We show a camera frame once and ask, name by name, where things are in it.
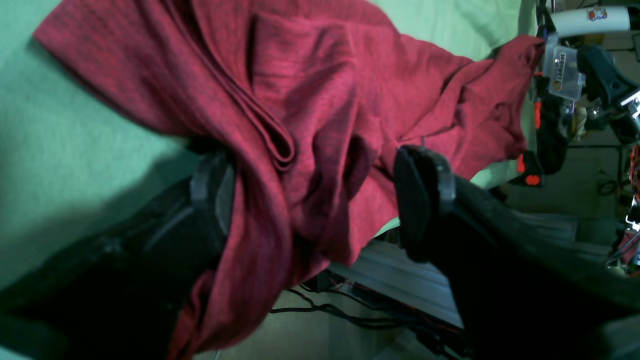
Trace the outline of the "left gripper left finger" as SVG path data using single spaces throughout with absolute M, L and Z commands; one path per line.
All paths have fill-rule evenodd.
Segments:
M 164 360 L 233 216 L 226 150 L 137 214 L 58 251 L 1 292 L 1 346 L 30 360 Z

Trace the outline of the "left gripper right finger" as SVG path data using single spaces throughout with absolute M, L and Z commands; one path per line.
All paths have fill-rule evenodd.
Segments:
M 637 360 L 639 280 L 542 237 L 443 155 L 398 148 L 407 257 L 448 279 L 474 360 Z

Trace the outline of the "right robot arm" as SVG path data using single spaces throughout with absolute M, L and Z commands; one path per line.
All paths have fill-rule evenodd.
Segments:
M 535 156 L 545 175 L 563 167 L 579 130 L 610 127 L 621 145 L 639 143 L 639 84 L 597 44 L 567 45 L 583 35 L 632 32 L 639 51 L 639 5 L 581 7 L 557 12 L 554 0 L 536 4 L 537 36 L 545 42 L 535 103 Z

